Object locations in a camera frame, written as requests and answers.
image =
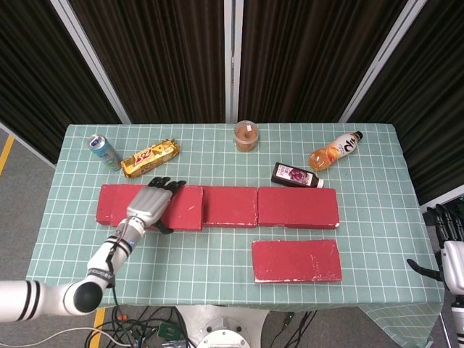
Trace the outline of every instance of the robotic arm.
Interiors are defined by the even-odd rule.
[[[115,274],[145,235],[155,226],[172,233],[160,220],[171,197],[185,181],[154,178],[127,209],[116,234],[106,239],[87,264],[82,281],[47,286],[39,281],[0,281],[0,323],[30,320],[40,315],[86,315],[102,301],[103,291],[115,285]]]
[[[459,347],[464,348],[464,227],[460,216],[450,212],[440,204],[436,209],[427,208],[434,216],[436,236],[440,251],[435,254],[439,270],[429,270],[419,266],[414,260],[407,259],[409,266],[421,274],[436,281],[443,281],[456,301],[451,311],[457,329]]]

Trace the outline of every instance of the red foam brick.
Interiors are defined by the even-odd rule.
[[[96,206],[96,221],[102,225],[111,222],[111,211],[117,185],[101,185],[99,202]]]
[[[335,229],[340,225],[332,188],[260,187],[258,225]]]
[[[256,227],[257,203],[257,187],[203,186],[203,225],[225,228]]]
[[[101,207],[99,217],[106,217],[110,210],[110,225],[116,227],[126,218],[127,207],[144,185],[108,185],[115,187],[112,197],[100,196],[109,201],[99,202]],[[201,186],[185,186],[171,199],[161,220],[174,230],[200,231],[202,229],[202,200]]]
[[[254,241],[252,259],[255,283],[341,280],[339,250],[332,239]]]

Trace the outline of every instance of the orange juice bottle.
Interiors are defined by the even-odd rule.
[[[353,152],[362,138],[363,134],[361,132],[339,136],[326,147],[316,150],[310,155],[310,166],[314,170],[327,169],[338,158]]]

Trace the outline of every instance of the blue can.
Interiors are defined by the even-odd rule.
[[[111,170],[121,169],[121,159],[108,139],[94,134],[88,139],[88,148]]]

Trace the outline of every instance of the table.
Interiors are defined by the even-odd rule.
[[[153,176],[189,184],[270,186],[276,162],[308,169],[308,154],[342,133],[362,131],[358,149],[319,174],[337,191],[335,231],[285,228],[204,228],[149,232],[116,275],[120,303],[213,304],[281,311],[359,306],[403,347],[426,345],[442,304],[440,283],[412,271],[407,258],[436,263],[402,149],[392,125],[262,124],[260,142],[238,152],[233,125],[71,125],[57,163],[28,277],[49,285],[86,276],[86,263],[112,233],[95,222],[104,183],[148,183]],[[110,172],[87,148],[104,134],[122,157],[160,139],[175,138],[181,153],[135,179]],[[340,283],[255,284],[255,240],[336,239]],[[107,291],[103,304],[112,304]]]

